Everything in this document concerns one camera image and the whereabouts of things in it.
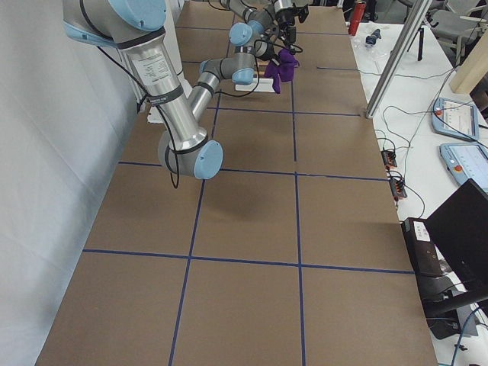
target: wooden beam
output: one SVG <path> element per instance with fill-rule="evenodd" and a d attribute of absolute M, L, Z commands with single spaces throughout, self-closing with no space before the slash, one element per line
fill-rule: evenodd
<path fill-rule="evenodd" d="M 481 37 L 449 85 L 454 93 L 469 94 L 487 72 L 488 32 Z"/>

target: white table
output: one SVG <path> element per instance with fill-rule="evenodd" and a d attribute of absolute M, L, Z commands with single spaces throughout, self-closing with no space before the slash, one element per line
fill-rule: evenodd
<path fill-rule="evenodd" d="M 364 40 L 367 35 L 377 28 L 380 28 L 382 39 L 378 40 L 376 46 L 367 49 L 364 46 Z M 361 72 L 379 74 L 383 71 L 401 29 L 402 25 L 400 24 L 360 24 L 356 36 L 351 37 L 351 42 L 356 62 Z M 417 61 L 418 44 L 417 38 L 410 52 L 403 57 L 400 67 L 396 71 L 397 74 L 428 77 L 451 69 L 451 64 L 429 29 L 425 29 L 423 60 L 420 62 Z M 387 131 L 382 118 L 383 111 L 390 105 L 408 112 L 430 110 L 432 108 L 432 100 L 446 76 L 447 74 L 428 80 L 401 76 L 393 78 L 390 88 L 374 116 L 375 128 L 384 131 L 386 137 L 394 141 L 396 147 L 405 146 L 406 142 L 404 140 Z M 361 81 L 368 100 L 378 80 L 379 76 L 377 75 L 361 74 Z M 469 95 L 453 93 L 448 82 L 440 96 L 462 102 L 471 100 Z M 406 164 L 406 149 L 398 149 L 396 151 L 396 160 L 399 164 L 397 170 L 406 176 L 406 184 L 417 191 L 425 202 L 423 217 L 428 217 L 458 188 L 458 185 L 451 177 L 451 173 L 447 171 L 444 162 L 441 160 L 438 146 L 442 143 L 462 142 L 455 138 L 434 133 L 430 122 L 431 116 L 431 114 L 426 116 L 424 114 L 408 115 L 394 108 L 389 108 L 385 114 L 388 126 L 393 132 L 408 140 L 411 140 L 415 134 Z M 480 121 L 484 123 L 481 115 L 479 117 Z M 383 136 L 381 132 L 378 132 L 377 135 L 378 137 Z M 488 144 L 488 130 L 480 129 L 480 137 L 481 142 Z M 380 147 L 382 147 L 383 141 L 379 140 L 378 142 Z M 390 143 L 386 142 L 385 147 L 390 148 Z M 409 197 L 399 203 L 398 217 L 400 220 L 404 220 L 407 217 L 418 217 L 422 212 L 420 199 L 411 191 L 407 191 L 407 194 Z M 486 364 L 488 362 L 488 330 L 482 326 L 477 328 L 480 333 L 478 337 L 463 338 L 461 344 L 468 347 L 468 350 L 458 352 L 456 365 L 467 366 L 468 364 Z M 432 342 L 440 363 L 451 364 L 454 344 L 457 340 L 457 335 L 441 341 L 432 336 Z"/>

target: white wall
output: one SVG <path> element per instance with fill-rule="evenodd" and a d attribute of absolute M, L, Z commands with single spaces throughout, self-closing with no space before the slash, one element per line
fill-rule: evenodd
<path fill-rule="evenodd" d="M 0 0 L 1 366 L 34 364 L 136 116 L 62 19 L 61 0 Z"/>

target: screen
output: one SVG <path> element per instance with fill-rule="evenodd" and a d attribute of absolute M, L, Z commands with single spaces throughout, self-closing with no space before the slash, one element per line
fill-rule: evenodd
<path fill-rule="evenodd" d="M 455 101 L 444 101 L 444 122 L 446 130 L 454 131 L 456 129 L 465 135 L 472 136 L 474 133 L 473 108 Z"/>
<path fill-rule="evenodd" d="M 488 284 L 488 195 L 473 179 L 432 213 L 425 226 L 456 275 L 469 281 L 468 290 Z"/>
<path fill-rule="evenodd" d="M 457 145 L 451 146 L 451 151 L 464 173 L 482 188 L 488 188 L 488 156 L 479 146 Z"/>

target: blue joint cap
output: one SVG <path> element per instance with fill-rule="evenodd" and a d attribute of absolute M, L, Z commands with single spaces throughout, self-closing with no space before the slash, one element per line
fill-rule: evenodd
<path fill-rule="evenodd" d="M 112 40 L 108 40 L 107 38 L 100 37 L 97 34 L 79 29 L 66 22 L 64 22 L 64 31 L 66 32 L 66 36 L 72 40 L 77 40 L 78 42 L 91 44 L 92 46 L 117 47 L 115 42 Z"/>
<path fill-rule="evenodd" d="M 240 47 L 244 46 L 251 40 L 252 28 L 244 23 L 235 23 L 232 28 L 230 28 L 229 38 L 230 43 L 234 46 Z"/>
<path fill-rule="evenodd" d="M 252 84 L 254 78 L 254 69 L 240 69 L 232 74 L 232 81 L 237 85 Z"/>
<path fill-rule="evenodd" d="M 202 72 L 204 71 L 204 69 L 205 69 L 205 65 L 207 65 L 207 63 L 208 63 L 208 59 L 206 59 L 205 61 L 202 61 L 202 63 L 200 64 L 200 68 L 199 68 L 199 70 L 198 70 L 198 71 L 199 71 L 199 73 L 200 73 L 200 75 L 201 75 L 201 74 L 202 74 Z"/>
<path fill-rule="evenodd" d="M 166 20 L 165 0 L 108 0 L 108 3 L 119 17 L 140 31 L 157 31 Z"/>
<path fill-rule="evenodd" d="M 223 161 L 222 146 L 217 141 L 209 141 L 198 153 L 193 174 L 196 179 L 210 179 L 220 170 Z"/>
<path fill-rule="evenodd" d="M 248 25 L 259 34 L 263 34 L 265 32 L 265 28 L 258 21 L 249 21 Z"/>

